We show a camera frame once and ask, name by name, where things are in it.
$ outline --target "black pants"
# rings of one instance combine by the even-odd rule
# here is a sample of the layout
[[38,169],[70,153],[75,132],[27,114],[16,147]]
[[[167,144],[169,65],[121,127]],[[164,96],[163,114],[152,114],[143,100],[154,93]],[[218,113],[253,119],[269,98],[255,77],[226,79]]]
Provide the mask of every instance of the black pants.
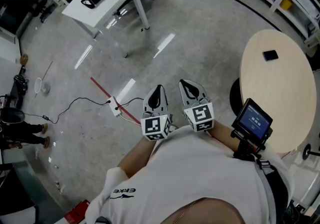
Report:
[[12,141],[19,141],[29,144],[45,144],[45,138],[34,134],[42,131],[42,125],[31,125],[23,121],[19,124],[3,125],[3,134]]

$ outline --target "power strip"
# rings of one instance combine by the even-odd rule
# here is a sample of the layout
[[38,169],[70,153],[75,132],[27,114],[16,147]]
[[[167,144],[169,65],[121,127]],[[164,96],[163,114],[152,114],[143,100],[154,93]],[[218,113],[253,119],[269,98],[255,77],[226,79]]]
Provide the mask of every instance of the power strip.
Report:
[[114,116],[118,116],[120,115],[120,109],[116,110],[115,108],[118,107],[116,99],[112,96],[108,99],[110,101],[109,106],[111,108],[112,113],[114,114]]

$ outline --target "white t-shirt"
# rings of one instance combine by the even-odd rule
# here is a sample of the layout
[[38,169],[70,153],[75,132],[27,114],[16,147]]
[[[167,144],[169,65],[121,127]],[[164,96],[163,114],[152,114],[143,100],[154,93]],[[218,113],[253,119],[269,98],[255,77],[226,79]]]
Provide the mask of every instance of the white t-shirt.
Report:
[[[261,151],[293,194],[292,178],[268,146]],[[103,191],[85,214],[87,224],[103,216],[112,224],[160,224],[183,206],[201,199],[233,205],[246,224],[269,224],[266,191],[256,163],[233,158],[233,152],[190,126],[158,142],[148,164],[130,179],[121,168],[108,170]]]

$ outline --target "white wall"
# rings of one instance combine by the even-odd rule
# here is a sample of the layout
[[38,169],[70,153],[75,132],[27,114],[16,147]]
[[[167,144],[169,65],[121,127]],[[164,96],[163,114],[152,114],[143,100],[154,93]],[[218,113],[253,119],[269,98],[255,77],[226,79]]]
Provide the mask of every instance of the white wall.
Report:
[[16,63],[20,59],[19,46],[9,40],[2,38],[0,35],[0,57]]
[[20,68],[20,65],[0,57],[0,96],[10,94],[14,84],[13,78],[19,74]]

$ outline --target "white marker cube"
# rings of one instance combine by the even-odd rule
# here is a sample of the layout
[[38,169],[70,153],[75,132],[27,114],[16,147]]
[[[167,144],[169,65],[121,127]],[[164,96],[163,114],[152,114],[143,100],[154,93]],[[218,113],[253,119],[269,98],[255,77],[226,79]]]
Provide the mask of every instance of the white marker cube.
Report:
[[212,103],[185,109],[184,116],[195,132],[214,127],[215,116]]
[[168,115],[143,118],[140,120],[142,134],[149,140],[166,139],[170,129],[170,119]]

